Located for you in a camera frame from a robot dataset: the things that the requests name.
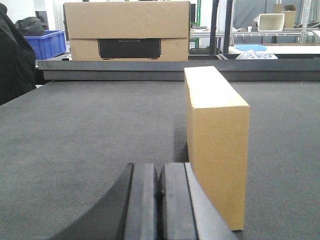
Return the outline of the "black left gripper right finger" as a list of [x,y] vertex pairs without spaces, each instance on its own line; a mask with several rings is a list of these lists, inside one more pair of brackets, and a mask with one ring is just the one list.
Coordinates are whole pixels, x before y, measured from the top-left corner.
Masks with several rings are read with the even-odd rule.
[[212,205],[191,164],[167,163],[160,174],[162,240],[236,240]]

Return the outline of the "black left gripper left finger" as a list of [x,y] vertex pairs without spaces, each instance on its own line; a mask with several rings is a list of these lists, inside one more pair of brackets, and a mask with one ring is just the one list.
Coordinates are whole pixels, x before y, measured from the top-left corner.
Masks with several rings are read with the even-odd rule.
[[156,240],[158,177],[153,164],[128,163],[109,191],[54,240]]

